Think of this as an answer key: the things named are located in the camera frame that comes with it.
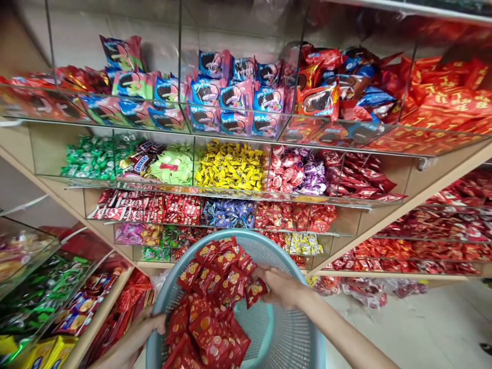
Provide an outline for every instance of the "floor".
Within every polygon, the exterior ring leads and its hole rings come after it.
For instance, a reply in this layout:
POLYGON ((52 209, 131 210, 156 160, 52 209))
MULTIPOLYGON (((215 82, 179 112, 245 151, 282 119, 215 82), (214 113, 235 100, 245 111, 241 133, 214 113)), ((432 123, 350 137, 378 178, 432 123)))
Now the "floor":
MULTIPOLYGON (((344 295, 326 300, 402 369, 492 368, 492 356, 478 345, 492 343, 492 289, 478 281, 390 298, 380 311, 344 295)), ((135 369, 145 368, 142 354, 135 369)), ((345 368, 350 366, 327 341, 326 369, 345 368)))

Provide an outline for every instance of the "wrist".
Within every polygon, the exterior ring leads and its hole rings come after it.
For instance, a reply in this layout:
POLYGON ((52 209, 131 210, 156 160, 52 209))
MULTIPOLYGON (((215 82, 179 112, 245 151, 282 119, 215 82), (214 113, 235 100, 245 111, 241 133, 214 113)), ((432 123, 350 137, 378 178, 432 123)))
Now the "wrist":
POLYGON ((298 299, 296 308, 302 312, 305 312, 313 303, 316 303, 318 294, 312 288, 303 285, 298 293, 298 299))

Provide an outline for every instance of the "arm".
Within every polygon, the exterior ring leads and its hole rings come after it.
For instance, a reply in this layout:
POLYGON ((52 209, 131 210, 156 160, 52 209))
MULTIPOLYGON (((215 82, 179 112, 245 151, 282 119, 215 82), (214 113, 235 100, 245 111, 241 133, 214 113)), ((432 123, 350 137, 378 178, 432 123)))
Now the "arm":
POLYGON ((258 268, 257 276, 270 287, 264 301, 298 309, 318 327, 354 369, 396 369, 388 356, 348 323, 305 284, 275 268, 258 268))

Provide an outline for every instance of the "finger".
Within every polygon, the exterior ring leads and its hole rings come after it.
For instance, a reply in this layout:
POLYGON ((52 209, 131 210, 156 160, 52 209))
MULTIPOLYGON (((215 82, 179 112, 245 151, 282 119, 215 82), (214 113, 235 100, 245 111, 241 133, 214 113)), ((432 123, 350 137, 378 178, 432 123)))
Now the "finger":
POLYGON ((155 317, 149 318, 152 321, 152 330, 157 330, 160 335, 166 333, 166 315, 159 314, 155 317))

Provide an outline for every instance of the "wooden shelf frame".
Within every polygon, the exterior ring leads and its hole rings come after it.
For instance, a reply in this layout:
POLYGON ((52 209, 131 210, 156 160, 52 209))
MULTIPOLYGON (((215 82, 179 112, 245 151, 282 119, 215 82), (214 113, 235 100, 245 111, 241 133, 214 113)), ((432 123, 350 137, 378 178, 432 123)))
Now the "wooden shelf frame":
POLYGON ((64 369, 77 369, 79 367, 80 363, 84 359, 84 356, 91 347, 94 338, 97 336, 97 333, 102 327, 104 321, 113 309, 114 303, 118 299, 123 288, 125 288, 125 285, 127 284, 128 279, 134 269, 134 267, 128 268, 128 270, 123 272, 118 277, 118 280, 114 284, 113 288, 106 296, 97 312, 94 314, 94 317, 92 318, 92 321, 86 331, 79 338, 67 360, 63 363, 64 369))

